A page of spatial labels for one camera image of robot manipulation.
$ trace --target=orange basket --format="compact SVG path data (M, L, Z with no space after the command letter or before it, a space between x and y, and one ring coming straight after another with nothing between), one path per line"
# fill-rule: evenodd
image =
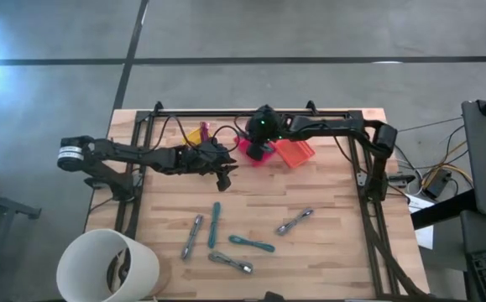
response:
M274 143L274 147L292 169L305 163L316 153L306 141L291 142L289 139L282 139Z

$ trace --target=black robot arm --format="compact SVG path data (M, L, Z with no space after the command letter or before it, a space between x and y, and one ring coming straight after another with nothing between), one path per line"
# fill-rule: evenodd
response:
M237 168L227 149L215 138L196 146L148 149L114 143L108 139L89 136L62 138L58 167L65 171L83 171L91 178L85 182L97 188L108 185L115 200L127 201L135 197L133 178L118 173L105 165L103 160L147 165L156 172L173 174L217 174L218 190L224 191L231 182L228 173Z
M374 128L373 140L369 139L365 128ZM315 136L334 136L355 138L374 156L372 169L364 188L369 200L381 201L386 196L388 180L386 161L394 152L397 130L381 121L363 119L315 120L297 115L280 116L273 108L265 105L259 108L246 125L247 139L252 143L247 155L261 160L264 145L268 141L289 139L291 141L307 140Z

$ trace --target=wooden table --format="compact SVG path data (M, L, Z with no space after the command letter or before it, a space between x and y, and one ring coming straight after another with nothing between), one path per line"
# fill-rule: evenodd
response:
M385 121L383 109L362 110L366 119ZM130 143L135 112L116 110L108 137L118 143ZM155 118L152 145L157 142L164 120ZM201 120L181 118L187 133L197 128ZM212 131L224 124L233 125L232 117L207 121ZM239 121L241 125L244 122L243 118ZM217 137L228 148L233 146L234 134L229 129ZM181 144L181 138L176 123L170 121L160 146ZM338 139L348 150L347 140ZM316 154L296 169L289 169L278 154L265 166L254 168L237 150L232 152L239 168L230 174L232 186L225 192L217 191L215 175L167 176L148 169L136 239L171 264L171 280L158 298L262 299L266 291L282 294L286 299L374 297L352 166L332 138L311 138L308 143ZM108 163L124 171L125 164ZM388 170L397 170L393 159ZM109 190L99 190L92 205L110 195ZM206 242L215 201L222 204L215 249L251 262L253 274L207 259L210 249ZM316 210L313 217L284 237L274 234L275 228L308 206ZM86 230L113 228L117 208L113 202L96 209L88 218ZM405 198L389 195L383 208L394 256L416 285L428 292ZM205 220L191 259L183 263L181 249L197 214ZM234 245L227 240L232 234L271 243L276 251L268 253ZM385 282L382 259L379 265Z

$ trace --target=floor stripe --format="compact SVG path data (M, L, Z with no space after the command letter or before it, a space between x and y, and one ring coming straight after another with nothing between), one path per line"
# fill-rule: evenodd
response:
M144 58L135 65L277 65L277 64L401 64L401 63L486 63L484 56L416 57L246 57L246 58Z
M123 100L125 98L125 92L127 91L128 79L131 76L131 69L133 68L133 60L136 55L136 49L138 48L138 41L140 40L140 33L144 26L144 18L148 9L149 0L142 0L140 8L138 9L138 15L136 16L136 23L134 24L133 37L131 43L128 46L127 58L123 65L122 77L119 79L118 91L116 92L116 98L112 109L121 109L123 106Z
M486 55L473 56L390 56L390 57L239 57L239 58L138 58L138 38L129 46L127 59L2 59L0 66L124 65L120 86L126 87L133 65L280 65L280 64L415 64L486 63Z
M123 65L125 59L3 59L0 66Z

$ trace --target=concrete floor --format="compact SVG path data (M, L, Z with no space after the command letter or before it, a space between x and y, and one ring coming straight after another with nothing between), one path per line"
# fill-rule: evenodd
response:
M0 1L0 59L125 58L139 4ZM486 55L486 0L152 0L136 54L396 55ZM83 231L91 190L83 174L56 167L59 141L106 135L122 69L0 66L0 195L43 208L38 221L14 223L0 261L0 301L60 297L56 265ZM123 108L156 101L169 108L302 107L313 100L383 107L402 129L459 117L461 102L479 98L486 99L486 63L134 66ZM415 165L434 164L459 125L405 132L398 144ZM468 157L457 165L469 170ZM431 292L462 298L462 275L442 268L461 267L460 238L450 238L453 227L441 229L436 247L444 253L422 251Z

